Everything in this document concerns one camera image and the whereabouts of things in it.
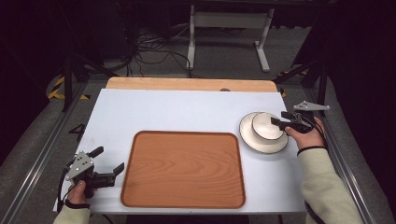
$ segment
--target white table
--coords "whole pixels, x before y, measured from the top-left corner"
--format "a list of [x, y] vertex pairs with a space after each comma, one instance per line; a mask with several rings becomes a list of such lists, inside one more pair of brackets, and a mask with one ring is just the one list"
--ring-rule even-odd
[[[297, 146], [290, 138], [276, 154], [251, 149], [239, 134], [245, 115], [262, 111], [276, 115], [286, 110], [278, 92], [241, 91], [145, 91], [103, 89], [78, 146], [91, 152], [104, 147], [94, 158], [95, 171], [110, 173], [129, 159], [134, 135], [140, 131], [233, 133], [241, 152], [247, 200], [240, 209], [132, 208], [120, 202], [125, 172], [113, 188], [99, 189], [89, 200], [100, 214], [282, 214], [304, 212], [300, 192], [302, 174]], [[69, 182], [64, 182], [64, 195]]]

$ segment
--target wooden tray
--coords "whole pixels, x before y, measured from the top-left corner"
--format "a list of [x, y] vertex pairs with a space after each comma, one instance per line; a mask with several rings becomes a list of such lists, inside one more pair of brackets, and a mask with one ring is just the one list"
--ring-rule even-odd
[[240, 161], [231, 133], [140, 132], [121, 201], [128, 207], [240, 208], [246, 199]]

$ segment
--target hand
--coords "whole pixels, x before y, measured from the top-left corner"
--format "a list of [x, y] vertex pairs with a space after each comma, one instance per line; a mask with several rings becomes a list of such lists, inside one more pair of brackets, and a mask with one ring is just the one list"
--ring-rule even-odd
[[85, 183], [85, 181], [80, 180], [74, 188], [70, 187], [73, 189], [70, 190], [69, 194], [67, 195], [67, 199], [69, 200], [69, 202], [73, 204], [87, 203], [87, 199], [85, 198], [84, 194], [86, 186], [87, 184]]
[[[324, 130], [323, 123], [320, 121], [320, 119], [318, 119], [317, 117], [314, 117], [314, 119], [318, 126], [321, 128], [321, 130]], [[296, 140], [297, 147], [299, 149], [316, 146], [324, 147], [323, 139], [315, 128], [309, 133], [299, 133], [291, 127], [286, 127], [285, 131], [288, 135]]]

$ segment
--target white plate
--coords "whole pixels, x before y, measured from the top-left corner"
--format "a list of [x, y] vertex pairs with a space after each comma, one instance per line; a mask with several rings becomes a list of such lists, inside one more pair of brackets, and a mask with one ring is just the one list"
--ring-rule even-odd
[[242, 139], [244, 139], [251, 148], [263, 153], [276, 153], [286, 146], [289, 138], [286, 133], [283, 132], [282, 136], [276, 139], [276, 141], [270, 140], [269, 142], [267, 139], [255, 134], [252, 129], [252, 121], [254, 117], [260, 113], [261, 112], [253, 112], [244, 116], [239, 125], [239, 132], [241, 133]]

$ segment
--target black wristband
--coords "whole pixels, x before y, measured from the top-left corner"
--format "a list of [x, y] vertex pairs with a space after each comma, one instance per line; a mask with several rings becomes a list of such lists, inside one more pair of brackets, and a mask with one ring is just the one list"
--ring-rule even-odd
[[90, 208], [90, 205], [88, 203], [75, 204], [75, 203], [70, 203], [68, 199], [66, 199], [66, 202], [64, 204], [66, 204], [67, 207], [73, 209]]
[[300, 155], [300, 153], [302, 153], [302, 152], [304, 152], [304, 151], [307, 151], [307, 150], [309, 150], [309, 149], [314, 149], [314, 148], [323, 148], [323, 149], [326, 149], [327, 151], [329, 151], [326, 147], [320, 147], [320, 146], [303, 147], [303, 148], [301, 148], [300, 150], [298, 150], [297, 156]]

